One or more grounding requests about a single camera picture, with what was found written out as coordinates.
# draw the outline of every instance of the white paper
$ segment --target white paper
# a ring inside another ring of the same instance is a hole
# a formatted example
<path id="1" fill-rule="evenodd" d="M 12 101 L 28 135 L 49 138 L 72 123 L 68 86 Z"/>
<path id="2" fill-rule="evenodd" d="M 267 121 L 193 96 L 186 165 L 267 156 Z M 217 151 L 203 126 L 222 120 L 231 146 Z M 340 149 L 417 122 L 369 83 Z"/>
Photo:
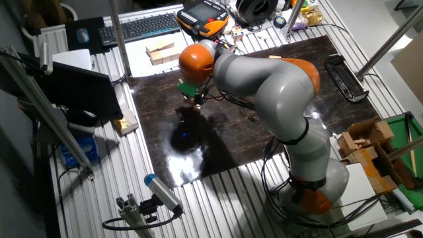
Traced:
<path id="1" fill-rule="evenodd" d="M 125 47 L 128 53 L 132 76 L 140 77 L 153 75 L 179 65 L 178 60 L 160 63 L 158 65 L 153 65 L 151 63 L 150 57 L 146 53 L 147 46 L 156 44 L 160 40 L 172 40 L 175 48 L 180 49 L 180 51 L 183 51 L 183 49 L 187 47 L 184 35 L 181 32 L 126 43 Z"/>
<path id="2" fill-rule="evenodd" d="M 88 49 L 73 50 L 70 52 L 54 54 L 53 61 L 86 70 L 91 70 L 93 66 L 90 57 L 90 51 Z"/>
<path id="3" fill-rule="evenodd" d="M 348 184 L 346 185 L 345 191 L 339 199 L 338 203 L 334 207 L 347 205 L 341 208 L 335 208 L 330 210 L 330 214 L 333 217 L 339 215 L 346 216 L 350 212 L 354 211 L 356 208 L 361 206 L 364 202 L 358 202 L 356 204 L 351 204 L 352 202 L 357 202 L 358 200 L 367 199 L 375 195 L 375 191 L 371 187 L 369 179 L 364 173 L 364 169 L 361 164 L 355 163 L 352 165 L 347 165 L 346 168 L 350 173 L 350 178 L 348 179 Z M 367 227 L 371 224 L 375 224 L 380 221 L 387 219 L 386 213 L 382 208 L 380 202 L 377 202 L 372 208 L 367 212 L 362 214 L 360 217 L 348 223 L 348 227 L 351 231 L 356 231 L 360 228 Z"/>

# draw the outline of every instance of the small yellow object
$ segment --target small yellow object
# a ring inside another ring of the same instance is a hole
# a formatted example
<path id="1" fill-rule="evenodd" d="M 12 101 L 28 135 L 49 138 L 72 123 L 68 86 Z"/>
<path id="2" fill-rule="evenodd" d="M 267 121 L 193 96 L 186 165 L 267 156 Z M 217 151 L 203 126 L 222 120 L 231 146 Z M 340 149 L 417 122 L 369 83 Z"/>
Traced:
<path id="1" fill-rule="evenodd" d="M 120 131 L 122 131 L 123 129 L 129 128 L 131 126 L 131 124 L 127 122 L 125 118 L 121 120 L 115 120 L 114 124 L 116 125 L 116 127 L 118 127 Z"/>
<path id="2" fill-rule="evenodd" d="M 315 26 L 323 20 L 322 13 L 317 9 L 303 13 L 303 17 L 307 19 L 307 26 Z"/>

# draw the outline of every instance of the dark wooden board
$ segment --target dark wooden board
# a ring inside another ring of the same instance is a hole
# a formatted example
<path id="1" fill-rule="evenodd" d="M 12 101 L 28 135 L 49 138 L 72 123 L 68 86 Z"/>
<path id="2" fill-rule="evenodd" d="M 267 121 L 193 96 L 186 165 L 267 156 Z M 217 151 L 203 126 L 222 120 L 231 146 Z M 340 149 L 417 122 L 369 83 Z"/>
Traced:
<path id="1" fill-rule="evenodd" d="M 355 122 L 377 115 L 367 99 L 352 104 L 339 92 L 325 69 L 329 55 L 336 53 L 329 38 L 322 36 L 247 56 L 273 55 L 313 63 L 319 70 L 321 87 L 305 116 L 322 120 L 332 136 Z M 345 68 L 337 70 L 346 75 Z M 263 157 L 263 149 L 272 138 L 263 125 L 241 116 L 239 106 L 226 100 L 209 100 L 200 113 L 187 108 L 177 88 L 181 77 L 180 71 L 172 71 L 130 80 L 155 174 L 167 186 L 180 186 Z"/>

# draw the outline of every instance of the tape roll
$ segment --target tape roll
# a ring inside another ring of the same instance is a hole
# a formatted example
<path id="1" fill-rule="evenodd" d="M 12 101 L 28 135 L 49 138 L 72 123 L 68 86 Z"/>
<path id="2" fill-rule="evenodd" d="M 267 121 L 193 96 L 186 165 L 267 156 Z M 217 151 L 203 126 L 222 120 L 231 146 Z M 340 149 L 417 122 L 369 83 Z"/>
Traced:
<path id="1" fill-rule="evenodd" d="M 234 27 L 235 27 L 235 21 L 232 19 L 232 17 L 229 17 L 229 20 L 227 21 L 225 29 L 223 29 L 223 34 L 230 34 L 232 28 Z"/>
<path id="2" fill-rule="evenodd" d="M 237 0 L 238 16 L 247 24 L 263 21 L 276 8 L 278 0 Z"/>

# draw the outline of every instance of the robotic arm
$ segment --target robotic arm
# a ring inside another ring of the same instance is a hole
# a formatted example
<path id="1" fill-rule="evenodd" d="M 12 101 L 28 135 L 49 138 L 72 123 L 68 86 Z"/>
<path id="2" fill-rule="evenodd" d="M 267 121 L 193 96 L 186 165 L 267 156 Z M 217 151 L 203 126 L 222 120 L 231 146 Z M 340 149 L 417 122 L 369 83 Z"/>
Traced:
<path id="1" fill-rule="evenodd" d="M 325 214 L 345 191 L 348 170 L 330 159 L 327 131 L 313 118 L 304 118 L 319 90 L 319 72 L 301 59 L 237 56 L 210 40 L 187 47 L 179 65 L 184 80 L 203 85 L 213 73 L 217 88 L 228 95 L 255 95 L 260 121 L 286 145 L 291 182 L 279 191 L 280 204 L 295 212 Z"/>

